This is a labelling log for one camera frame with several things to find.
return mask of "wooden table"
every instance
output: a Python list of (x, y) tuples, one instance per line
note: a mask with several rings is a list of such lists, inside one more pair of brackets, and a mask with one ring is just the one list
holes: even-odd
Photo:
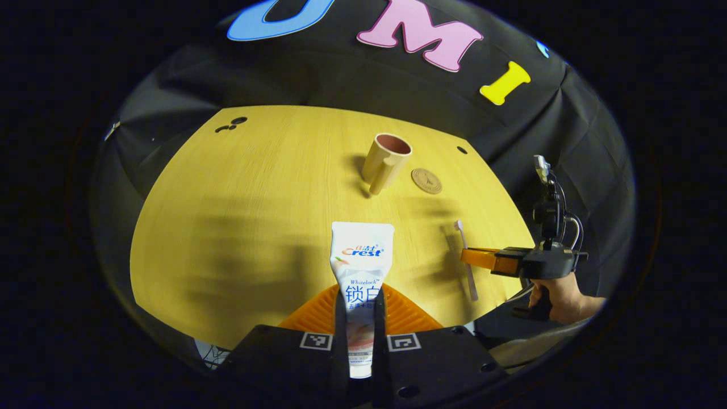
[[(247, 121), (235, 129), (215, 132), (241, 116)], [(370, 196), (359, 171), (380, 132), (408, 140), (413, 154), (390, 188)], [(414, 184), (418, 167), (439, 177), (441, 193)], [(279, 324), (336, 283), (331, 222), (391, 223), (385, 282), (442, 325), (461, 325), (521, 285), (473, 267), (480, 299), (470, 301), (457, 219), (473, 247), (534, 245), (466, 140), (355, 111), (226, 108), (192, 135), (151, 189), (134, 231), (132, 289), (162, 322), (233, 349), (256, 324)]]

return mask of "ceramic mug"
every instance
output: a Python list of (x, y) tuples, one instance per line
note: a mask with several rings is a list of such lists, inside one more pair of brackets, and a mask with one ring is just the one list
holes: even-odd
[(411, 156), (411, 145), (404, 139), (390, 133), (380, 133), (374, 138), (361, 175), (370, 183), (369, 192), (379, 194), (391, 186)]

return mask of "letter m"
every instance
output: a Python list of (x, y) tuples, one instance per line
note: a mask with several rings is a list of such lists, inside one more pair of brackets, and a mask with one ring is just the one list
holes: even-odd
[(399, 26), (402, 26), (406, 52), (417, 52), (439, 41), (434, 49), (424, 52), (424, 59), (451, 72), (459, 71), (459, 61), (467, 49), (483, 38), (477, 30), (460, 21), (433, 26), (429, 9), (417, 0), (389, 0), (374, 27), (358, 33), (356, 38), (377, 47), (395, 47), (398, 41), (394, 33)]

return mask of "white toothpaste tube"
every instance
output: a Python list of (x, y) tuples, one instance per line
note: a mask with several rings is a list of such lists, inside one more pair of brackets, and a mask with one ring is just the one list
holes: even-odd
[(346, 338), (351, 378), (371, 376), (374, 300), (391, 268), (394, 226), (332, 224), (331, 267), (346, 302)]

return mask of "orange gripper pad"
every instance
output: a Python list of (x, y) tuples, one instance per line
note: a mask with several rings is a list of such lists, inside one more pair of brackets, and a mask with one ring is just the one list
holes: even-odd
[[(384, 284), (386, 335), (436, 330), (442, 325), (403, 294)], [(278, 325), (290, 330), (332, 334), (335, 329), (338, 284), (321, 291)]]
[(501, 271), (505, 274), (517, 275), (520, 261), (516, 258), (497, 257), (499, 250), (468, 248), (462, 250), (460, 260), (463, 263), (482, 267), (488, 270)]

